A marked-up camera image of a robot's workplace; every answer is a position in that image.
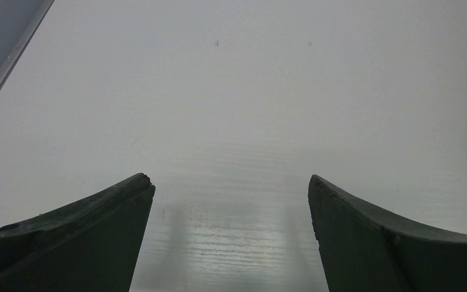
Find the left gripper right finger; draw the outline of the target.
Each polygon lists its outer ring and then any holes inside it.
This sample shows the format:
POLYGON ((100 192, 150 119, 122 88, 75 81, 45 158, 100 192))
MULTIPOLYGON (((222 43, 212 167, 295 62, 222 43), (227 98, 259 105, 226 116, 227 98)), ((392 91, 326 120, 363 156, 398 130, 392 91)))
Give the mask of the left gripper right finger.
POLYGON ((467 234, 400 216, 318 175, 308 203, 330 291, 467 291, 467 234))

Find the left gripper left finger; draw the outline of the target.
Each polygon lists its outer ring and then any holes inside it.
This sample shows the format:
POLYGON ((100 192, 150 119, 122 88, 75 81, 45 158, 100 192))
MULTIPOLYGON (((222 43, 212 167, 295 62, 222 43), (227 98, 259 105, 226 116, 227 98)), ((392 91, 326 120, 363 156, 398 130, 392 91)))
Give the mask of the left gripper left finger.
POLYGON ((155 186, 135 174, 0 228, 0 291, 128 291, 155 186))

